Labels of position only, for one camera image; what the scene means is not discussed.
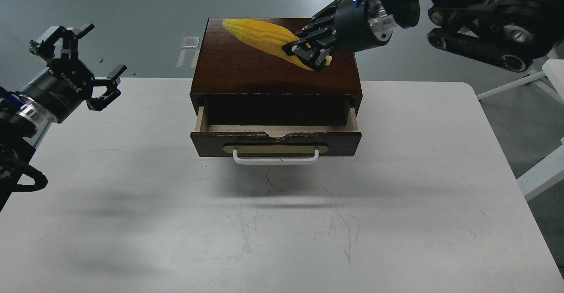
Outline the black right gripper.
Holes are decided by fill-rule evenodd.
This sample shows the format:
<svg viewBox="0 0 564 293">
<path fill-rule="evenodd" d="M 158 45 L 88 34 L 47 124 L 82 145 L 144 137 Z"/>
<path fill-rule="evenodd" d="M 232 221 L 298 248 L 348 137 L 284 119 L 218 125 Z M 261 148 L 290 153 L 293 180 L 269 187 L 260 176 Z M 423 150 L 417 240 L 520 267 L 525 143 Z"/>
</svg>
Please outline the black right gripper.
<svg viewBox="0 0 564 293">
<path fill-rule="evenodd" d="M 282 46 L 295 55 L 295 65 L 320 72 L 337 52 L 360 52 L 386 45 L 393 33 L 393 17 L 380 0 L 334 0 L 312 16 L 312 22 Z"/>
</svg>

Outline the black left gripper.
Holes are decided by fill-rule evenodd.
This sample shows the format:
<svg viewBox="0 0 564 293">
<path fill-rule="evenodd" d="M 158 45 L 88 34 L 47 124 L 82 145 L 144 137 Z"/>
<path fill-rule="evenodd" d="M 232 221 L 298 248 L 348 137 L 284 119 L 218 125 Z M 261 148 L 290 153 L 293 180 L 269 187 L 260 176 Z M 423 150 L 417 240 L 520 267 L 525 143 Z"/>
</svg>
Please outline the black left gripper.
<svg viewBox="0 0 564 293">
<path fill-rule="evenodd" d="M 37 41 L 30 40 L 30 53 L 49 65 L 17 91 L 22 106 L 16 115 L 31 124 L 45 120 L 61 123 L 85 100 L 89 110 L 102 111 L 121 95 L 118 85 L 127 66 L 118 65 L 106 78 L 94 78 L 93 73 L 78 60 L 78 41 L 93 28 L 95 25 L 92 23 L 80 29 L 51 26 Z M 58 41 L 62 41 L 62 50 L 57 58 L 55 44 Z M 105 87 L 105 92 L 91 97 L 94 87 Z"/>
</svg>

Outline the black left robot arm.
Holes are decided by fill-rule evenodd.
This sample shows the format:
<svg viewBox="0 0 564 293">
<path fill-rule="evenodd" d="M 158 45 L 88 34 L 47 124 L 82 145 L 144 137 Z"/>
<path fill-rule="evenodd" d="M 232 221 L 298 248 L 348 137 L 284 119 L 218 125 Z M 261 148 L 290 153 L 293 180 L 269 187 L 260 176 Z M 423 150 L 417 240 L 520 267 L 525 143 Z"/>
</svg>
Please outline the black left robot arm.
<svg viewBox="0 0 564 293">
<path fill-rule="evenodd" d="M 4 207 L 13 193 L 40 191 L 46 176 L 30 165 L 36 147 L 29 143 L 45 122 L 62 123 L 83 102 L 89 110 L 104 110 L 117 99 L 125 65 L 106 78 L 96 78 L 79 59 L 78 42 L 93 30 L 51 26 L 30 41 L 30 53 L 46 62 L 38 76 L 16 92 L 1 89 L 0 200 Z"/>
</svg>

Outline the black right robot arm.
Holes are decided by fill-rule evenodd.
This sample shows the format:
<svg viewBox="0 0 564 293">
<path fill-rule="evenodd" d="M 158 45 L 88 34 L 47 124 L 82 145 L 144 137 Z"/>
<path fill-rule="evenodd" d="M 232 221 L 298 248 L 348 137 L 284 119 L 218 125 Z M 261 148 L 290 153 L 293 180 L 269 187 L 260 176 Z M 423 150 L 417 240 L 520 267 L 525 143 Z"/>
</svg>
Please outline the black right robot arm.
<svg viewBox="0 0 564 293">
<path fill-rule="evenodd" d="M 334 0 L 282 47 L 321 71 L 327 57 L 386 45 L 395 27 L 416 26 L 421 0 Z M 432 0 L 431 46 L 512 72 L 563 40 L 563 0 Z"/>
</svg>

